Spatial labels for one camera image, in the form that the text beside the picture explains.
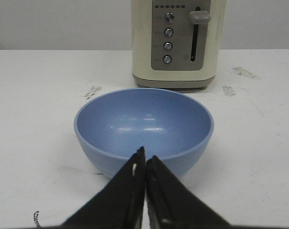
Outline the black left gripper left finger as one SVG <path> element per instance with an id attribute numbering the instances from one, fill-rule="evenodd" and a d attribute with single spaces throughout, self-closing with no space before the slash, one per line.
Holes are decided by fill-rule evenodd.
<path id="1" fill-rule="evenodd" d="M 145 197 L 145 150 L 141 147 L 109 183 L 62 229 L 140 229 Z"/>

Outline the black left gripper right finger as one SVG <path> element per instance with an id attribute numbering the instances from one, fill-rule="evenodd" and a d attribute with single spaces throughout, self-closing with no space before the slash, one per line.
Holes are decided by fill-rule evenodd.
<path id="1" fill-rule="evenodd" d="M 157 157 L 146 163 L 152 229 L 229 229 L 232 226 L 192 192 Z"/>

